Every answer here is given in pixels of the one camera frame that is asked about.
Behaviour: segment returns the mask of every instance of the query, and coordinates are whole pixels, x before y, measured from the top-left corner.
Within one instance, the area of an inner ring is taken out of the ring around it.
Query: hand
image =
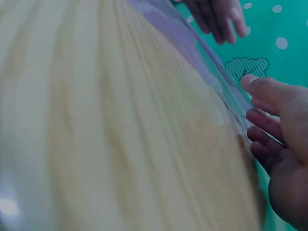
[[[274,211],[299,230],[308,230],[308,89],[272,78],[244,76],[242,87],[257,109],[246,117],[251,152],[270,176],[269,201]],[[269,137],[275,137],[282,144]]]
[[[246,35],[246,23],[239,0],[184,0],[200,28],[211,33],[217,44],[236,42],[232,21],[240,37]]]

